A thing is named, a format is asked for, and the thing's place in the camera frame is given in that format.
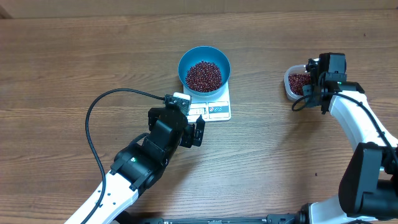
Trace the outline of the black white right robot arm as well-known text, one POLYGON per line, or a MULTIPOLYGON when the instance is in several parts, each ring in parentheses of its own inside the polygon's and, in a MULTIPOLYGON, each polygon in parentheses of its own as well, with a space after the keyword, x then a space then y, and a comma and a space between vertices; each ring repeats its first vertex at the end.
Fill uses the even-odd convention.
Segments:
POLYGON ((365 91, 346 77, 346 57, 323 53, 305 67, 311 83, 303 88, 306 107, 320 106, 342 127, 353 156, 338 195, 308 208, 308 223, 368 223, 397 218, 397 138, 371 110, 365 91))

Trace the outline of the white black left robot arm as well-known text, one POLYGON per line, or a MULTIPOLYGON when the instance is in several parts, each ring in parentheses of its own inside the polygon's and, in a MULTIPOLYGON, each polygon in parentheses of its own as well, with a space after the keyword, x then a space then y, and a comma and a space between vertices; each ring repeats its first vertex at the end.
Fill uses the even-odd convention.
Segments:
POLYGON ((151 108, 149 132, 133 139, 119 151, 89 199, 66 221, 67 223, 111 223, 133 205, 164 173, 178 146, 200 146, 205 128, 199 116, 188 124, 179 108, 151 108))

